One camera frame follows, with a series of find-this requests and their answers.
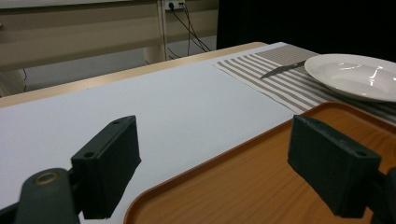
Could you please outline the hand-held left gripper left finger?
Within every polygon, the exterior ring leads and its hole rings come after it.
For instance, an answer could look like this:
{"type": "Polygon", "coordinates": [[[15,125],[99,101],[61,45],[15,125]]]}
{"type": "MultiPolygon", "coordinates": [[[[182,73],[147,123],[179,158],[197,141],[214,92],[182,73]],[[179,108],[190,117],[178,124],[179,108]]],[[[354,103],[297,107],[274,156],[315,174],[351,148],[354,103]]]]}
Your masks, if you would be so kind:
{"type": "Polygon", "coordinates": [[[107,124],[72,158],[77,208],[86,219],[112,216],[141,162],[136,117],[107,124]]]}

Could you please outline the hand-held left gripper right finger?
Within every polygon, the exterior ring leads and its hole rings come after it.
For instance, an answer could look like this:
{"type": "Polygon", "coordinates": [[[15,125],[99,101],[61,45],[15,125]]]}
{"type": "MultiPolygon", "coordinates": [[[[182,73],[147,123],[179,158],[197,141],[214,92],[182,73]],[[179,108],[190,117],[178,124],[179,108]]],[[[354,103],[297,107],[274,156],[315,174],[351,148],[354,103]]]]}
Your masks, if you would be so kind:
{"type": "Polygon", "coordinates": [[[362,217],[380,162],[379,154],[318,119],[292,119],[288,164],[336,216],[362,217]]]}

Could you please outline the white table cover sheet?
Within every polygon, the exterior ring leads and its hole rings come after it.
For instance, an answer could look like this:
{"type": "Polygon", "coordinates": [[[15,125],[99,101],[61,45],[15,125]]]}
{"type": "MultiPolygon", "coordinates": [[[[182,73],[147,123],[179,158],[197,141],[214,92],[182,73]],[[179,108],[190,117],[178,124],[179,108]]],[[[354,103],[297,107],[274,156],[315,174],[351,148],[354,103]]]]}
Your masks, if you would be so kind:
{"type": "Polygon", "coordinates": [[[0,98],[0,209],[29,176],[69,168],[110,121],[134,115],[142,161],[112,217],[83,223],[121,224],[144,190],[292,117],[215,66],[266,48],[250,43],[0,98]]]}

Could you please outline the brown wooden tray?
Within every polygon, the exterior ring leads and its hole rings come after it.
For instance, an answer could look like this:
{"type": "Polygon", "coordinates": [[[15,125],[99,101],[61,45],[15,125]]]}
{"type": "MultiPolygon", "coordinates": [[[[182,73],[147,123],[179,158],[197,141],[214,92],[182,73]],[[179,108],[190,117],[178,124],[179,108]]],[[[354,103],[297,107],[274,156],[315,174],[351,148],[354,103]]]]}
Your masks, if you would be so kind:
{"type": "Polygon", "coordinates": [[[369,224],[332,214],[288,165],[290,122],[139,195],[124,224],[369,224]]]}

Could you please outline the striped placemat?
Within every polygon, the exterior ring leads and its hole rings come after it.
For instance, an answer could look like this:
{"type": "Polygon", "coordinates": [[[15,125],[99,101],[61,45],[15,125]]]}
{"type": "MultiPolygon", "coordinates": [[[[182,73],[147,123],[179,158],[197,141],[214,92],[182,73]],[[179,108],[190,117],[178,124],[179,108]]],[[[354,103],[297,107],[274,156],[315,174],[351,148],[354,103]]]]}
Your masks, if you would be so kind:
{"type": "Polygon", "coordinates": [[[312,56],[316,56],[316,53],[281,44],[279,47],[266,46],[257,52],[232,56],[216,62],[214,66],[296,113],[303,113],[322,103],[339,102],[396,125],[396,103],[366,103],[347,99],[313,79],[303,67],[261,79],[262,75],[279,66],[297,63],[312,56]]]}

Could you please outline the white plate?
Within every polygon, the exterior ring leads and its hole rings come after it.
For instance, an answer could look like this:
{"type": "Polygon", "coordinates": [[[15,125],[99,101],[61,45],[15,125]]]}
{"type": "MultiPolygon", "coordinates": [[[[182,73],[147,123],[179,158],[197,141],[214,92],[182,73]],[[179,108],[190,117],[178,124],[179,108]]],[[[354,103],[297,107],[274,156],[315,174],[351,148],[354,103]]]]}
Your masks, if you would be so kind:
{"type": "Polygon", "coordinates": [[[347,98],[396,103],[396,63],[350,54],[322,54],[304,64],[306,72],[347,98]]]}

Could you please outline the metal knife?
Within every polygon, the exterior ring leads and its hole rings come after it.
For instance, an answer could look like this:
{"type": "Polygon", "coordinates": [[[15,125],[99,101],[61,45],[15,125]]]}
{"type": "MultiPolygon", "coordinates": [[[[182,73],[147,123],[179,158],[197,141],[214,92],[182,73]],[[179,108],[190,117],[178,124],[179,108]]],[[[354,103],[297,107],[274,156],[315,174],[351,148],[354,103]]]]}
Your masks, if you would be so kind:
{"type": "Polygon", "coordinates": [[[260,79],[264,79],[264,78],[267,78],[267,77],[271,77],[271,76],[280,74],[280,73],[282,73],[282,72],[289,71],[289,70],[291,70],[291,69],[301,67],[301,66],[303,66],[303,65],[305,64],[305,62],[306,62],[306,60],[301,61],[301,62],[297,62],[297,63],[293,63],[293,64],[289,64],[289,65],[279,66],[278,68],[276,68],[276,69],[274,69],[274,70],[272,70],[272,71],[270,71],[270,72],[268,72],[268,73],[262,75],[262,76],[260,77],[260,79]]]}

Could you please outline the white wall socket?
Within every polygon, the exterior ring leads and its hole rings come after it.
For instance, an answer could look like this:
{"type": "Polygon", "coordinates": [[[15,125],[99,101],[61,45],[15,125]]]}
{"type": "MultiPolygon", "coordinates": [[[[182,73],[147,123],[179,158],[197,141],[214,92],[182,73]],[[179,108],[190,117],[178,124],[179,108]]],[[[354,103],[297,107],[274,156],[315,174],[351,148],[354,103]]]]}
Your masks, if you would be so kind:
{"type": "Polygon", "coordinates": [[[183,8],[185,0],[165,0],[164,3],[166,10],[176,10],[183,8]]]}

